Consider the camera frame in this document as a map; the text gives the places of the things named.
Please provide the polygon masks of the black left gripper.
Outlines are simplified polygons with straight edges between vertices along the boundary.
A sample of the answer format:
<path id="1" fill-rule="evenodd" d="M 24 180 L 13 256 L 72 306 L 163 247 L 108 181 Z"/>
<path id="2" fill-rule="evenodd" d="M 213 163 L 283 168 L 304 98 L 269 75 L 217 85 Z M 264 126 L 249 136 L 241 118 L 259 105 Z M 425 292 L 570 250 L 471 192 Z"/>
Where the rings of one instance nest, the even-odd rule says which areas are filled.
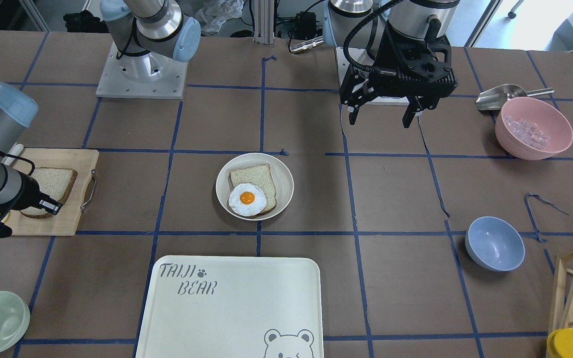
<path id="1" fill-rule="evenodd" d="M 452 48 L 439 35 L 440 22 L 427 23 L 420 39 L 408 38 L 387 24 L 373 64 L 365 64 L 343 50 L 349 65 L 340 88 L 340 101 L 348 106 L 349 123 L 355 125 L 364 104 L 377 97 L 405 97 L 405 129 L 415 116 L 437 106 L 459 85 L 452 68 Z"/>

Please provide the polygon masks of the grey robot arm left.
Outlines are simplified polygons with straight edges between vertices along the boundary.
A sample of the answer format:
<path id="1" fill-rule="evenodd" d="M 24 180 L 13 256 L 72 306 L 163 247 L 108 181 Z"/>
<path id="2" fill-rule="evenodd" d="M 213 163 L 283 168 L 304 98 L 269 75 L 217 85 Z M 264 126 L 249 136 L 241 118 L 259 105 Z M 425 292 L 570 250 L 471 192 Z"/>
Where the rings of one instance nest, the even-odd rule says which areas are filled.
<path id="1" fill-rule="evenodd" d="M 446 36 L 457 0 L 326 0 L 323 39 L 348 62 L 340 101 L 355 124 L 378 97 L 405 98 L 402 119 L 435 109 L 458 86 Z"/>

